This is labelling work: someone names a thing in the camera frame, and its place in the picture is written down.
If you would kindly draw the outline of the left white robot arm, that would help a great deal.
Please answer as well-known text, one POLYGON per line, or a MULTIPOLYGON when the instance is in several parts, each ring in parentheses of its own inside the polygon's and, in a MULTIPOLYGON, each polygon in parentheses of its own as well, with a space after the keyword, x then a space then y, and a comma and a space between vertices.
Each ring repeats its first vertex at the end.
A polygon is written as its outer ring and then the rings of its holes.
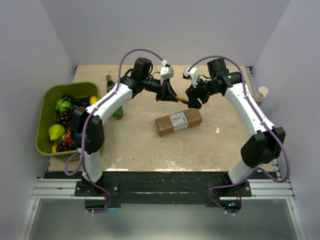
POLYGON ((87 108, 74 111, 70 136, 80 153, 82 175, 88 181, 85 189, 92 196, 99 196, 104 190, 104 184, 99 181, 103 175, 100 149, 104 144, 104 124, 108 118, 143 90, 155 93, 157 101, 178 101, 170 84, 174 70, 166 60, 161 63, 160 78, 155 79, 150 73, 151 60, 137 58, 130 72, 123 75, 103 98, 87 108))

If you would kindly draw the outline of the brown cardboard express box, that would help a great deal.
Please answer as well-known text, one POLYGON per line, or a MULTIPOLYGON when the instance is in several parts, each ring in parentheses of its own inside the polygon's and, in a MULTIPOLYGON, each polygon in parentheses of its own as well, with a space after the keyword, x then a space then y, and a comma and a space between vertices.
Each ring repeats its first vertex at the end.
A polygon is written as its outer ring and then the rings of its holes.
POLYGON ((160 137, 177 131, 199 126, 202 123, 202 115, 196 108, 189 108, 155 119, 155 126, 160 137))

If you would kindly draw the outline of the yellow utility knife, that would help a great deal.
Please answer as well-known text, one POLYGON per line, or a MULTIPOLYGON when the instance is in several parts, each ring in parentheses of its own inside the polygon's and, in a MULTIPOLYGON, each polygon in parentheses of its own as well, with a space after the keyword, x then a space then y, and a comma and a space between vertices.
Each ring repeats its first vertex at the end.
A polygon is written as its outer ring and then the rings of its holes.
POLYGON ((182 102, 182 103, 185 103, 185 104, 188 104, 189 103, 189 100, 186 99, 186 98, 183 98, 181 96, 176 96, 176 98, 178 99, 178 101, 182 102))

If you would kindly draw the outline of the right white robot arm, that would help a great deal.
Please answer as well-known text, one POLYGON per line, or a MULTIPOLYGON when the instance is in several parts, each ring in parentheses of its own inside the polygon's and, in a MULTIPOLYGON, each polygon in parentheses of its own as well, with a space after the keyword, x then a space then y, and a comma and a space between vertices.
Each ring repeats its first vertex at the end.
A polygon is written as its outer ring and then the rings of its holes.
POLYGON ((263 165, 277 159, 285 151, 283 143, 286 132, 275 125, 263 114, 251 96, 242 70, 230 72, 226 67, 228 58, 208 56, 209 79, 203 80, 195 65, 187 67, 182 76, 191 80, 186 90, 188 107, 200 109, 210 96, 222 94, 235 108, 249 139, 240 150, 241 159, 228 172, 228 181, 223 183, 223 192, 230 197, 240 190, 240 183, 248 179, 263 165))

